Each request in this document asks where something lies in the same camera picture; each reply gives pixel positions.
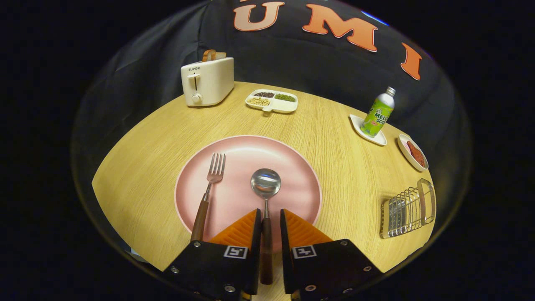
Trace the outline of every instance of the round table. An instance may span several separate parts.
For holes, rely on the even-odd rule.
[[[260,88],[295,94],[297,111],[266,114],[248,107],[245,98]],[[332,239],[350,239],[385,273],[429,240],[434,221],[383,239],[379,234],[381,203],[415,187],[421,178],[432,179],[429,171],[417,171],[399,150],[396,138],[402,131],[386,124],[382,131],[388,144],[379,146],[356,133],[349,114],[366,115],[319,96],[248,82],[235,82],[224,101],[211,107],[190,108],[182,95],[136,124],[115,144],[93,178],[93,189],[121,238],[144,260],[164,270],[190,239],[173,199],[177,176],[188,159],[204,146],[230,136],[276,139],[303,155],[318,176],[323,201],[316,228]],[[284,294],[280,253],[273,262],[274,283],[260,284],[255,300],[289,298]]]

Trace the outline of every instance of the screw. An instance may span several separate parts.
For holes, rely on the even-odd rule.
[[[236,288],[233,287],[232,285],[225,285],[225,290],[228,292],[235,292]]]

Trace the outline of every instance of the fork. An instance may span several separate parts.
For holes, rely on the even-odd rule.
[[[212,188],[213,183],[217,183],[223,179],[223,173],[225,172],[225,154],[216,154],[212,155],[212,162],[210,162],[210,170],[208,170],[208,175],[206,179],[208,180],[208,188],[204,193],[199,209],[197,210],[197,216],[195,217],[195,222],[193,223],[192,229],[192,238],[191,242],[194,240],[202,240],[204,233],[204,223],[206,221],[206,213],[208,211],[208,196],[210,194],[210,189]]]

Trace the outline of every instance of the fork handle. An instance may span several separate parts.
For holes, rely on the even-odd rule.
[[[208,212],[208,194],[205,193],[201,204],[199,205],[199,209],[197,210],[197,216],[195,217],[195,222],[193,223],[193,229],[192,229],[192,238],[190,242],[194,240],[202,240],[202,236],[204,233],[204,223],[206,221],[206,214]]]
[[[260,248],[260,283],[273,283],[273,240],[271,238],[271,219],[262,220],[262,247]]]

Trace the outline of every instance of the bread slice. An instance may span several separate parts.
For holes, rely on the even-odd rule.
[[[251,250],[255,227],[256,209],[244,215],[239,220],[228,226],[225,230],[215,235],[209,243],[247,247]]]
[[[217,59],[227,57],[227,53],[226,52],[212,52],[211,56],[212,56],[212,61],[215,61]]]
[[[215,54],[216,50],[215,49],[208,49],[207,51],[205,51],[203,56],[202,56],[202,61],[203,62],[211,61],[212,60],[212,53]]]
[[[329,236],[323,234],[311,223],[300,218],[298,215],[284,209],[286,217],[286,227],[288,229],[288,240],[290,249],[299,246],[308,246],[321,243],[332,242]]]

